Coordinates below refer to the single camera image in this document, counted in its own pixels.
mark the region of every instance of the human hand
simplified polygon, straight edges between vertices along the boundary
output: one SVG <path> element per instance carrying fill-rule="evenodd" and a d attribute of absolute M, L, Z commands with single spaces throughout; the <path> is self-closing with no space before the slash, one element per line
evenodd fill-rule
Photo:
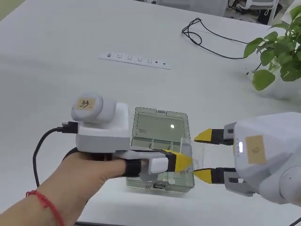
<path fill-rule="evenodd" d="M 65 225 L 74 225 L 86 202 L 110 179 L 124 174 L 122 159 L 94 161 L 87 153 L 72 153 L 37 191 L 60 212 Z"/>

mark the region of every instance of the label sticker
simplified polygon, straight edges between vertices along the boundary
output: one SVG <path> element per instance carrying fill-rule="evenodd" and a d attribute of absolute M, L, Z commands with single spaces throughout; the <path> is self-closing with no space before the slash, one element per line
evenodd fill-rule
<path fill-rule="evenodd" d="M 267 163 L 263 144 L 263 136 L 246 137 L 246 148 L 248 152 L 249 164 Z"/>
<path fill-rule="evenodd" d="M 91 111 L 93 110 L 94 105 L 95 105 L 94 98 L 81 98 L 77 102 L 76 109 Z"/>

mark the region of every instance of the handwritten number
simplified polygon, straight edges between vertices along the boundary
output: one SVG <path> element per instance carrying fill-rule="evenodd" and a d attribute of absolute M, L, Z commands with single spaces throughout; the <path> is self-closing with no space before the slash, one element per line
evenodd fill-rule
<path fill-rule="evenodd" d="M 83 100 L 83 102 L 81 102 L 81 105 L 79 107 L 86 108 L 88 105 L 89 105 L 89 101 Z"/>

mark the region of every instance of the floor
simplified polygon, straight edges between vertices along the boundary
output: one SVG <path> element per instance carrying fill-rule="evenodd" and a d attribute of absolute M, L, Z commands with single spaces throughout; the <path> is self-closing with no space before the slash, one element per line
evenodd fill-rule
<path fill-rule="evenodd" d="M 25 0 L 0 0 L 0 21 L 14 11 Z"/>

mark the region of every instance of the green plant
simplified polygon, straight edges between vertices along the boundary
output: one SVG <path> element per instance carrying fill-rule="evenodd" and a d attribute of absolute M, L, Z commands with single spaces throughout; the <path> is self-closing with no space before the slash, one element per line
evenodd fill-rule
<path fill-rule="evenodd" d="M 301 5 L 290 11 L 292 22 L 271 26 L 285 30 L 283 36 L 271 32 L 264 38 L 256 38 L 247 44 L 244 57 L 248 57 L 257 50 L 263 66 L 269 69 L 257 70 L 253 75 L 253 86 L 256 90 L 263 90 L 274 80 L 273 72 L 280 69 L 283 81 L 295 81 L 301 78 Z"/>

